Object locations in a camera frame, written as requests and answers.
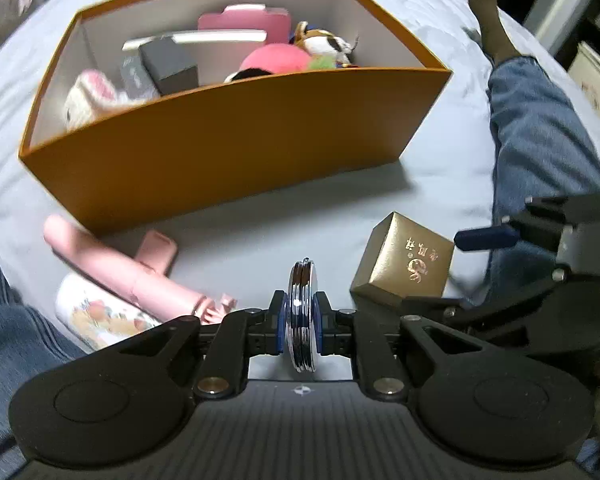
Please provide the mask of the gold cube gift box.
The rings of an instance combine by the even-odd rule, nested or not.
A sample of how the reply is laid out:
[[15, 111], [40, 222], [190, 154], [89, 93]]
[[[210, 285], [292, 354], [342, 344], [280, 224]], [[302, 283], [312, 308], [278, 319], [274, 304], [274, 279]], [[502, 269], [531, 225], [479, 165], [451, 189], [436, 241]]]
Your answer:
[[409, 296], [440, 298], [453, 252], [453, 242], [393, 211], [373, 228], [350, 292], [392, 308]]

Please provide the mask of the pink fluffy pompom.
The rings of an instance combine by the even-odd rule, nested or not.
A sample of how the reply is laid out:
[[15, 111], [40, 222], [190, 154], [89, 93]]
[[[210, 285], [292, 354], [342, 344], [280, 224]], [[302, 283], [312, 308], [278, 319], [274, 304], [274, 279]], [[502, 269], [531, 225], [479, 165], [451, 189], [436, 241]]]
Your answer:
[[266, 44], [248, 54], [236, 73], [225, 82], [265, 75], [303, 72], [309, 67], [311, 55], [293, 44]]

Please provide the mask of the brown bear plush blue hat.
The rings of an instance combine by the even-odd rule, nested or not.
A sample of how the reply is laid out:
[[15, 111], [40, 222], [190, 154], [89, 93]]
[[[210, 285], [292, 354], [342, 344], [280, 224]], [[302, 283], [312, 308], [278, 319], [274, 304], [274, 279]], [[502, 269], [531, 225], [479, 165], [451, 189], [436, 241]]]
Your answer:
[[358, 38], [349, 42], [326, 29], [316, 28], [307, 21], [297, 24], [289, 37], [289, 43], [306, 51], [314, 58], [329, 58], [337, 67], [351, 64]]

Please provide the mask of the dark grey textured box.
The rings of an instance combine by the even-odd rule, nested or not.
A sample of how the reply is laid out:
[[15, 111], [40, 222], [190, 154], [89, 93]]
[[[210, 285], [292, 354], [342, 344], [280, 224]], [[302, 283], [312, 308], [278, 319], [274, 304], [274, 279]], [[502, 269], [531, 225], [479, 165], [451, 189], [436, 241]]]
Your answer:
[[171, 37], [162, 37], [138, 48], [143, 66], [162, 96], [199, 86], [198, 67], [192, 55]]

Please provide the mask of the pink leather pouch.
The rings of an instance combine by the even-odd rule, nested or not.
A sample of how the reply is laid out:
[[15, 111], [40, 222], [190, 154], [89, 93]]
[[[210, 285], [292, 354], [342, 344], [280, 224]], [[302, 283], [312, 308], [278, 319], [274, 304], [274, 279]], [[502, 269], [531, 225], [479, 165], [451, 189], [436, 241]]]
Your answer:
[[291, 16], [284, 8], [270, 8], [265, 4], [233, 4], [222, 12], [201, 14], [197, 28], [259, 29], [266, 32], [267, 44], [286, 44], [291, 34]]

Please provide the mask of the light blue bed sheet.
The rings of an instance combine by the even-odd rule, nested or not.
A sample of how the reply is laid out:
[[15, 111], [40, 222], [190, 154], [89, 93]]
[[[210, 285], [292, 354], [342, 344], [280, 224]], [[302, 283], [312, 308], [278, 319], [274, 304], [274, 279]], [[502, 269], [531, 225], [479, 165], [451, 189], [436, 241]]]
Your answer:
[[[48, 64], [79, 10], [104, 0], [47, 0], [0, 50], [0, 266], [22, 302], [66, 338], [55, 296], [68, 268], [45, 244], [56, 200], [23, 167], [20, 139]], [[492, 211], [494, 143], [486, 83], [491, 66], [469, 38], [467, 0], [374, 0], [452, 73], [397, 162], [283, 188], [159, 224], [180, 246], [175, 278], [210, 295], [262, 307], [291, 263], [311, 257], [337, 307], [373, 226], [391, 211], [443, 235], [483, 226]]]

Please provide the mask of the person's right leg jeans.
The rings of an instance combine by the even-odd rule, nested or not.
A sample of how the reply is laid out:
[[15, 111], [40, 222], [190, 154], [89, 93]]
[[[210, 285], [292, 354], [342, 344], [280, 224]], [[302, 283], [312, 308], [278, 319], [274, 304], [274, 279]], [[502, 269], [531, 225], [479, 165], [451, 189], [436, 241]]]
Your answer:
[[528, 197], [600, 193], [600, 159], [568, 96], [510, 42], [496, 0], [468, 4], [492, 62], [493, 220], [521, 211]]

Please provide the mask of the person's leg jeans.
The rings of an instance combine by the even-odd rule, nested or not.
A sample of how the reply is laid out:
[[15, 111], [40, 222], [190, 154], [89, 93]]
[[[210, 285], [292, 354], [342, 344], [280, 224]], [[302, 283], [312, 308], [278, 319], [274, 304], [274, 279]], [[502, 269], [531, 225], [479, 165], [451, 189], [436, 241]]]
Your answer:
[[493, 220], [521, 211], [528, 197], [600, 193], [600, 159], [568, 96], [510, 42], [496, 0], [468, 4], [492, 62]]
[[84, 354], [47, 318], [22, 302], [0, 268], [0, 479], [12, 478], [24, 464], [8, 422], [12, 395], [37, 374]]

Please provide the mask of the floral printed tube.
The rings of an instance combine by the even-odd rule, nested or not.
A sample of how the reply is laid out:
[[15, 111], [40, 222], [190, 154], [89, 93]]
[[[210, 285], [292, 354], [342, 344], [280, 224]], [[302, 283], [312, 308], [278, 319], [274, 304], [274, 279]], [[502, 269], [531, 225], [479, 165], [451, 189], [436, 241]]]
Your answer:
[[59, 321], [94, 351], [160, 325], [152, 316], [76, 273], [61, 281], [55, 310]]

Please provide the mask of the cream storage bin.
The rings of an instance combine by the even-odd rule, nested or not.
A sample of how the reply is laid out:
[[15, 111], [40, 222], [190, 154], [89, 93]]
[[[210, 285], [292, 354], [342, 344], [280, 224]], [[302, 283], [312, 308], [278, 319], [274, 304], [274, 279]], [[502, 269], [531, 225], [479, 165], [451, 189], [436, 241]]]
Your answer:
[[568, 75], [588, 98], [600, 118], [600, 55], [586, 42], [580, 42]]

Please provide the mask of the orange cardboard storage box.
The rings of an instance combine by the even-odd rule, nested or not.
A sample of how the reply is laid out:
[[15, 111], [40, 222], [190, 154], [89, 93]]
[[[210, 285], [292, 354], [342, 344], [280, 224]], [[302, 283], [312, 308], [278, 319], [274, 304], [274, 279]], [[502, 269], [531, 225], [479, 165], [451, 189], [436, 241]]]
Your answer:
[[[112, 73], [126, 40], [188, 27], [229, 3], [269, 3], [353, 37], [355, 64], [221, 79], [65, 127], [62, 106], [82, 70]], [[374, 0], [108, 0], [68, 26], [19, 157], [82, 226], [106, 234], [394, 162], [450, 75]]]

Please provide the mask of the green fluffy pompom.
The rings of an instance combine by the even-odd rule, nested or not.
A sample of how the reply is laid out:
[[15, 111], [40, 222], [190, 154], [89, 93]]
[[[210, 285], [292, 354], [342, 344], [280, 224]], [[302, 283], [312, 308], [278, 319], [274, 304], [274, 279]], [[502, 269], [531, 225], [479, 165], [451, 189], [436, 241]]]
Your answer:
[[317, 55], [312, 56], [307, 70], [336, 70], [338, 67], [337, 62], [328, 55]]

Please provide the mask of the person's left leg jeans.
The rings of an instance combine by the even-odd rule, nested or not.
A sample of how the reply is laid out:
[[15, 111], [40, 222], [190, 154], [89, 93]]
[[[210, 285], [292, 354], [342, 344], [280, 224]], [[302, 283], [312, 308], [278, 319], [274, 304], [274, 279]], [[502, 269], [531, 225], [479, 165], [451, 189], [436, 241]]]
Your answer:
[[37, 374], [84, 354], [47, 318], [22, 302], [0, 268], [0, 479], [12, 478], [24, 464], [8, 422], [12, 395]]

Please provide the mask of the white pink bunny plush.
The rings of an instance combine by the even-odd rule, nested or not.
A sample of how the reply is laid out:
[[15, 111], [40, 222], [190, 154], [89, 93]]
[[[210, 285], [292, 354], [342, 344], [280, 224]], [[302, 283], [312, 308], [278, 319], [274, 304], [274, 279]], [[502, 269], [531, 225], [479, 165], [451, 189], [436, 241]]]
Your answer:
[[100, 70], [84, 70], [65, 99], [62, 118], [68, 130], [84, 127], [102, 116], [144, 104], [119, 91]]

